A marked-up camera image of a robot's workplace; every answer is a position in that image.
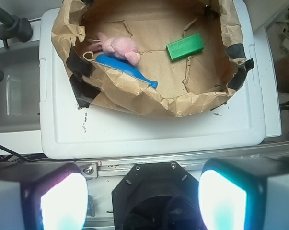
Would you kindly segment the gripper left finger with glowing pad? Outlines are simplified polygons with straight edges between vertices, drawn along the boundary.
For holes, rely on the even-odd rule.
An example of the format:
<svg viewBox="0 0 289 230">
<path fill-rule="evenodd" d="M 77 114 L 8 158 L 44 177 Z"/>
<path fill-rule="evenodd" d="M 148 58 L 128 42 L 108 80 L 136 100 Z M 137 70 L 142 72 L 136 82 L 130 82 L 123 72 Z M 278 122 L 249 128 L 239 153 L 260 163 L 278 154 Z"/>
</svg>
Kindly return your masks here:
<svg viewBox="0 0 289 230">
<path fill-rule="evenodd" d="M 81 230 L 87 203 L 74 163 L 0 163 L 0 230 Z"/>
</svg>

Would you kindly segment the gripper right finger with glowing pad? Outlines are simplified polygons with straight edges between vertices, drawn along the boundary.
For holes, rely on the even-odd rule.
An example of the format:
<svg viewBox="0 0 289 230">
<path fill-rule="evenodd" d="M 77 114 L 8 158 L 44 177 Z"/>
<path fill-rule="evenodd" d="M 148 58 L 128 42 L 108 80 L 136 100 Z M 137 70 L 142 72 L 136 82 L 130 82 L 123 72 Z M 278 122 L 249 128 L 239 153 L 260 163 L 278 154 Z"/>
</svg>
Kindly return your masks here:
<svg viewBox="0 0 289 230">
<path fill-rule="evenodd" d="M 289 230 L 289 157 L 212 158 L 198 200 L 209 230 Z"/>
</svg>

